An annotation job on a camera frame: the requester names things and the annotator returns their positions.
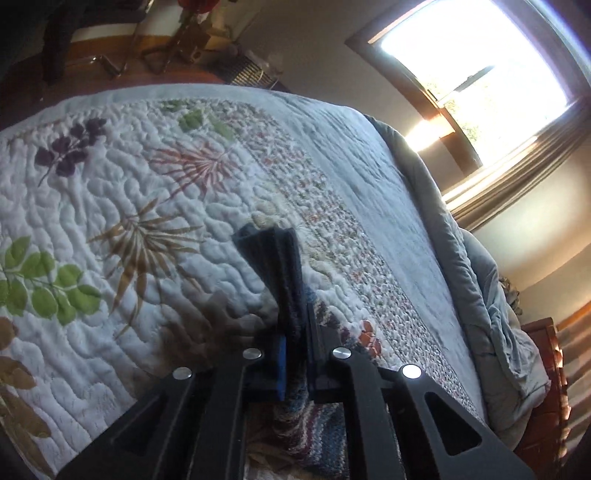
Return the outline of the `floral quilted bedspread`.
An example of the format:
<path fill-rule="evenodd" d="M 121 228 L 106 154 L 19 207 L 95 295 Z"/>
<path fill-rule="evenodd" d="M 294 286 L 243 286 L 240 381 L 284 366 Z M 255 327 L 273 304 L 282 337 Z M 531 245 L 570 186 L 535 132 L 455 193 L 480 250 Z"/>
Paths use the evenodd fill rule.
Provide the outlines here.
<path fill-rule="evenodd" d="M 1 424 L 51 479 L 152 384 L 276 320 L 232 243 L 297 232 L 322 318 L 480 420 L 476 368 L 410 181 L 363 114 L 172 85 L 68 100 L 1 135 Z"/>

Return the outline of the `grey comforter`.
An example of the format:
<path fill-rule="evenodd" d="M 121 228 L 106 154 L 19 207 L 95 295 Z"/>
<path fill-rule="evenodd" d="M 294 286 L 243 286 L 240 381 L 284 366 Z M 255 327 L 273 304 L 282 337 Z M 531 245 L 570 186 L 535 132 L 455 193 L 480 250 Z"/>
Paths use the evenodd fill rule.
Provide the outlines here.
<path fill-rule="evenodd" d="M 410 182 L 478 373 L 489 427 L 514 450 L 551 389 L 539 348 L 507 302 L 496 261 L 458 225 L 422 158 L 394 128 L 368 121 Z"/>

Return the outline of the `striped knit sweater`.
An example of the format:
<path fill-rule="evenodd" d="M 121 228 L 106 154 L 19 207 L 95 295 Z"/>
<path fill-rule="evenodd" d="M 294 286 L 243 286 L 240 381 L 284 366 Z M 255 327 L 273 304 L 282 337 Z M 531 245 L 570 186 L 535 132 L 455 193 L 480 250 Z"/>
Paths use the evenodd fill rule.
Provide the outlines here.
<path fill-rule="evenodd" d="M 276 323 L 263 331 L 269 363 L 257 380 L 276 402 L 270 417 L 276 442 L 322 478 L 365 478 L 368 435 L 360 395 L 379 398 L 375 366 L 356 350 L 335 356 L 339 330 L 318 323 L 327 309 L 304 283 L 294 230 L 247 224 L 232 242 L 279 307 Z"/>

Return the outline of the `beige curtain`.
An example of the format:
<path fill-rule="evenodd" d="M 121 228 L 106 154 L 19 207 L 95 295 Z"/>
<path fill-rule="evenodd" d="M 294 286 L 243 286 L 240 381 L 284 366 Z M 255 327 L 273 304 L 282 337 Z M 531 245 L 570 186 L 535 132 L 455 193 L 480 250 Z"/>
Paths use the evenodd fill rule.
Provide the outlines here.
<path fill-rule="evenodd" d="M 473 231 L 504 212 L 560 167 L 590 136 L 590 99 L 580 98 L 497 166 L 481 167 L 444 194 L 463 228 Z"/>

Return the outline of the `metal frame chair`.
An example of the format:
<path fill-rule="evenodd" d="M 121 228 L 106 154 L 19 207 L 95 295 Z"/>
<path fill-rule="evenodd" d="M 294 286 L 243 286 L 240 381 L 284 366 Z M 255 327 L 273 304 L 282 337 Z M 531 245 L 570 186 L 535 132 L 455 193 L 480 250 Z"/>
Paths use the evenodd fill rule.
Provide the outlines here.
<path fill-rule="evenodd" d="M 40 54 L 43 82 L 60 82 L 68 67 L 99 64 L 117 78 L 136 50 L 153 1 L 63 1 L 49 15 Z"/>

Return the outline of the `wooden framed window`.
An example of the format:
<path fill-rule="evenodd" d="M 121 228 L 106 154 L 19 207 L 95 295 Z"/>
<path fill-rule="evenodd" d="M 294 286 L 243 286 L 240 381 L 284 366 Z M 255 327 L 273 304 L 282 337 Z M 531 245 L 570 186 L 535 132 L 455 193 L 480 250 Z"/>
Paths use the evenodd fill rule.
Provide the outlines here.
<path fill-rule="evenodd" d="M 418 111 L 469 176 L 590 97 L 590 60 L 544 1 L 399 1 L 346 46 Z"/>

